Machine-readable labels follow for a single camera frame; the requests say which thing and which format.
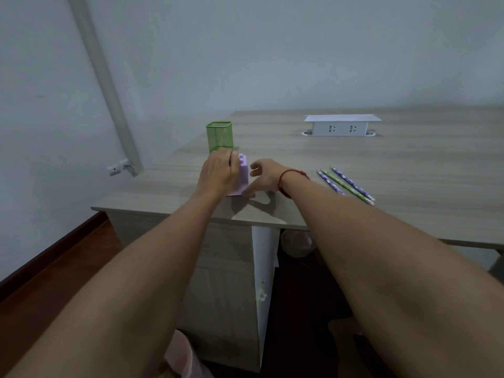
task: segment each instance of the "desk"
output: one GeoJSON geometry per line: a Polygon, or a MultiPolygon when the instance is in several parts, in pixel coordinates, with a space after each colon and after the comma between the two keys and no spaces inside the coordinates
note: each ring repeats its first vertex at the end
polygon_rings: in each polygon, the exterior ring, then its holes
{"type": "MultiPolygon", "coordinates": [[[[378,209],[432,236],[504,249],[504,109],[250,111],[226,120],[249,162],[273,158],[322,184],[315,170],[335,166],[378,209]],[[376,136],[301,135],[306,115],[344,113],[376,114],[376,136]]],[[[93,209],[126,246],[189,199],[207,156],[203,133],[93,209]]],[[[178,325],[202,359],[259,371],[280,228],[308,229],[279,193],[225,198],[212,216],[178,325]]]]}

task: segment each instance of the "right hand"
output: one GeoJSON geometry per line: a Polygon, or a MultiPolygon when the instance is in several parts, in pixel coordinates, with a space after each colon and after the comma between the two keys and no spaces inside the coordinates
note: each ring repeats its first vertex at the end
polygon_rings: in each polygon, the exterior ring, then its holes
{"type": "Polygon", "coordinates": [[[243,191],[246,197],[254,196],[256,191],[278,191],[280,177],[289,170],[288,167],[282,166],[273,159],[256,160],[250,168],[252,169],[250,176],[258,176],[258,178],[243,191]]]}

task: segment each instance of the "red string bracelet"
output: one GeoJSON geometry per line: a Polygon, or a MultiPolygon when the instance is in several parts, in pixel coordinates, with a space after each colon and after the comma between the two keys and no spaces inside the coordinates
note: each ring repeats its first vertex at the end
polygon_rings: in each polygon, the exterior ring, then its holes
{"type": "Polygon", "coordinates": [[[282,180],[282,176],[286,173],[286,172],[289,172],[289,171],[294,171],[294,172],[297,172],[303,176],[306,176],[308,178],[308,175],[306,175],[306,172],[305,171],[300,171],[300,170],[295,170],[294,168],[289,168],[288,170],[285,170],[284,172],[282,172],[282,175],[280,175],[280,177],[278,178],[278,190],[282,193],[283,196],[285,197],[288,197],[289,199],[292,199],[292,197],[290,197],[290,195],[285,192],[285,190],[282,188],[282,186],[280,185],[280,181],[282,180]]]}

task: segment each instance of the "pencil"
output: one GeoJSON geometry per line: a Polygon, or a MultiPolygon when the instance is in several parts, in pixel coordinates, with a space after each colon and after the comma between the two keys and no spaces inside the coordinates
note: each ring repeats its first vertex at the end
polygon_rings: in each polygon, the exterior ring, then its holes
{"type": "Polygon", "coordinates": [[[331,186],[331,188],[332,188],[333,190],[335,190],[337,193],[340,193],[340,194],[342,194],[342,195],[344,195],[344,194],[345,194],[342,190],[340,190],[339,188],[337,188],[336,184],[334,184],[333,182],[331,182],[331,179],[329,179],[327,176],[325,176],[325,175],[324,175],[324,173],[323,173],[322,171],[317,170],[317,173],[320,175],[320,177],[321,177],[322,179],[324,179],[324,180],[327,182],[327,184],[329,184],[329,185],[331,186]]]}
{"type": "Polygon", "coordinates": [[[368,194],[366,191],[364,191],[362,188],[360,188],[357,184],[355,184],[353,181],[351,181],[350,179],[348,179],[345,175],[343,175],[343,173],[341,171],[338,171],[336,168],[334,167],[331,167],[331,170],[336,172],[336,174],[340,177],[343,178],[343,180],[345,182],[347,182],[348,184],[350,184],[352,187],[354,187],[357,191],[359,191],[360,193],[362,193],[365,197],[367,197],[369,200],[371,200],[372,202],[375,202],[376,199],[374,197],[372,197],[370,194],[368,194]]]}
{"type": "Polygon", "coordinates": [[[356,197],[358,197],[359,199],[361,200],[364,200],[366,203],[368,203],[370,206],[374,206],[375,203],[373,203],[371,200],[369,200],[367,197],[365,197],[362,193],[360,193],[359,191],[357,191],[355,188],[353,188],[351,185],[345,183],[343,180],[341,180],[340,178],[336,177],[334,174],[330,173],[330,172],[327,172],[325,170],[321,170],[322,172],[324,172],[325,175],[327,175],[328,177],[330,177],[331,179],[333,179],[335,182],[341,184],[344,188],[346,188],[347,190],[349,190],[351,193],[353,193],[356,197]]]}

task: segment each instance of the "baseboard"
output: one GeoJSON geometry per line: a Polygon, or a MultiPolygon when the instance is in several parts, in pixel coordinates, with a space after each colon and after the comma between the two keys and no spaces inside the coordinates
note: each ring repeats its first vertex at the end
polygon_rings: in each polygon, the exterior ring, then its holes
{"type": "Polygon", "coordinates": [[[107,219],[107,214],[104,212],[98,212],[72,232],[56,241],[45,251],[41,252],[15,272],[8,275],[0,282],[0,303],[16,292],[35,275],[49,266],[53,261],[65,254],[70,248],[84,239],[96,228],[106,222],[107,219]]]}

